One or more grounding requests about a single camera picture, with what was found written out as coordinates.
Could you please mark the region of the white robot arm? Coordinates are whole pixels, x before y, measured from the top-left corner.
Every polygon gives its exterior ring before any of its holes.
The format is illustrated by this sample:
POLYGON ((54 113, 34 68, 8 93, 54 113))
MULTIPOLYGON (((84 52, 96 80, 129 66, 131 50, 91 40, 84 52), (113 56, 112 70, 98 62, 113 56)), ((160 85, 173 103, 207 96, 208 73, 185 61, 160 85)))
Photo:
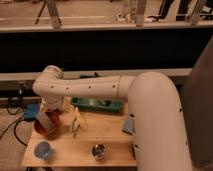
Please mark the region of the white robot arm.
POLYGON ((33 91, 49 109, 65 97, 123 100, 133 121, 133 148, 138 171, 193 171, 184 113, 172 80, 155 71, 137 76, 105 76, 68 80, 47 66, 33 91))

